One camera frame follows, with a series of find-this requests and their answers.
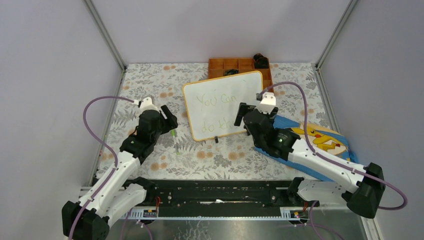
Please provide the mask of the white green whiteboard marker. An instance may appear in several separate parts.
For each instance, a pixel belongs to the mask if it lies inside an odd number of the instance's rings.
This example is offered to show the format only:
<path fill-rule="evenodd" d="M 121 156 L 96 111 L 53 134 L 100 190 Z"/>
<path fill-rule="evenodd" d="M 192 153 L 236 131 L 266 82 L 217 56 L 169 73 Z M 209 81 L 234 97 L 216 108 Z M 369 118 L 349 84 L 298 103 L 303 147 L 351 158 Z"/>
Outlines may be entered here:
<path fill-rule="evenodd" d="M 179 145 L 178 145 L 178 142 L 177 142 L 177 135 L 176 135 L 176 137 L 173 137 L 173 136 L 172 136 L 172 139 L 173 139 L 173 143 L 174 143 L 175 153 L 176 153 L 177 155 L 179 155 L 179 154 L 180 154 L 180 152 L 179 152 Z"/>

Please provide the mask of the yellow framed whiteboard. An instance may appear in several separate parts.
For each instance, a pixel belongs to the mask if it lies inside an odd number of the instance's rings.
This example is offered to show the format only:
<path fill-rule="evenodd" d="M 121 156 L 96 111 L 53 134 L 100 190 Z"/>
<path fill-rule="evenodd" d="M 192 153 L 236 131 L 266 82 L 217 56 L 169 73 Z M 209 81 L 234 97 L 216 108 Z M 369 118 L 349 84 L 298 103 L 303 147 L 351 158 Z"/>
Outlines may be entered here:
<path fill-rule="evenodd" d="M 245 132 L 234 125 L 239 104 L 256 105 L 256 94 L 262 90 L 259 71 L 185 84 L 182 93 L 192 138 L 199 142 Z"/>

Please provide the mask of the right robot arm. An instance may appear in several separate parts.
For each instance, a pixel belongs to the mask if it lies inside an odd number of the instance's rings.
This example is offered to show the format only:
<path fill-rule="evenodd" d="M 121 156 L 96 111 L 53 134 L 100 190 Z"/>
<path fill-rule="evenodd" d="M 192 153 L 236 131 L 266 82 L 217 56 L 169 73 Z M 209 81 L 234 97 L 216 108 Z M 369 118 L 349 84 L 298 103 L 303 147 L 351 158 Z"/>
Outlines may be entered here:
<path fill-rule="evenodd" d="M 338 185 L 324 190 L 330 194 L 340 192 L 346 206 L 355 214 L 373 219 L 386 189 L 383 169 L 373 162 L 367 166 L 344 160 L 321 149 L 311 149 L 308 142 L 290 128 L 273 126 L 277 108 L 270 114 L 261 113 L 256 106 L 239 104 L 235 126 L 244 128 L 256 148 L 281 163 L 305 166 L 333 180 Z"/>

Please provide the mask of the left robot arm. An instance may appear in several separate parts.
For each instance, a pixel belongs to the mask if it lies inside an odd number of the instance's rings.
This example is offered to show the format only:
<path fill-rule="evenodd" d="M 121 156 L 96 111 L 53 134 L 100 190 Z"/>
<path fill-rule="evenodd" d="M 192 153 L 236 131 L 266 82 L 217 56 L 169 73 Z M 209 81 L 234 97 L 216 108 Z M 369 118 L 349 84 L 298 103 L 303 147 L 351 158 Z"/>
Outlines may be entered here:
<path fill-rule="evenodd" d="M 142 106 L 136 133 L 119 148 L 117 163 L 112 164 L 97 183 L 78 201 L 62 208 L 63 234 L 70 240 L 105 240 L 112 226 L 132 207 L 152 204 L 155 192 L 148 180 L 131 183 L 119 190 L 154 151 L 161 135 L 178 127 L 177 117 L 166 105 Z"/>

